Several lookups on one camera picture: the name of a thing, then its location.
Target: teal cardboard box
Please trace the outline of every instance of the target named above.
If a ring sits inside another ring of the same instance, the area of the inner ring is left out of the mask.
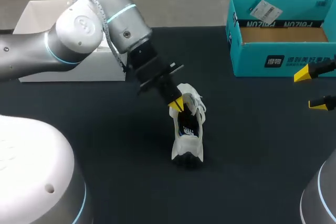
[[[258,19],[260,3],[270,5]],[[336,55],[336,0],[230,0],[226,35],[235,76],[293,77]]]

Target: black table surface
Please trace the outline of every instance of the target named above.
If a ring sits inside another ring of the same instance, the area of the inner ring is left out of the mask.
[[[155,28],[207,107],[204,165],[171,163],[173,120],[134,80],[0,84],[0,113],[47,122],[69,140],[101,223],[301,223],[302,191],[336,148],[336,112],[308,109],[335,80],[235,78],[224,27]]]

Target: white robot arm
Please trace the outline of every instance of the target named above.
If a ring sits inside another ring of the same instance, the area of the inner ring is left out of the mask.
[[[156,87],[166,104],[183,110],[181,92],[170,77],[179,66],[157,57],[152,31],[132,0],[73,0],[49,31],[0,35],[0,80],[71,70],[99,46],[103,33],[124,71],[119,53],[128,53],[141,91]]]

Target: shoe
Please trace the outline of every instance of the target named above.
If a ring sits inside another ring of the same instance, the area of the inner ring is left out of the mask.
[[[184,111],[172,107],[169,115],[174,119],[175,142],[172,160],[185,166],[196,166],[203,162],[203,127],[206,107],[201,96],[189,84],[177,86],[182,93]]]

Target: screw hole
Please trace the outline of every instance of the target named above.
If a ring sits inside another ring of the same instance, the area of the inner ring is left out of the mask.
[[[131,37],[131,33],[130,33],[129,31],[125,31],[125,32],[124,32],[124,37],[125,37],[126,39],[130,38],[130,37]]]
[[[47,184],[45,186],[45,190],[50,194],[53,194],[55,192],[55,189],[54,189],[53,185],[51,185],[51,184]]]

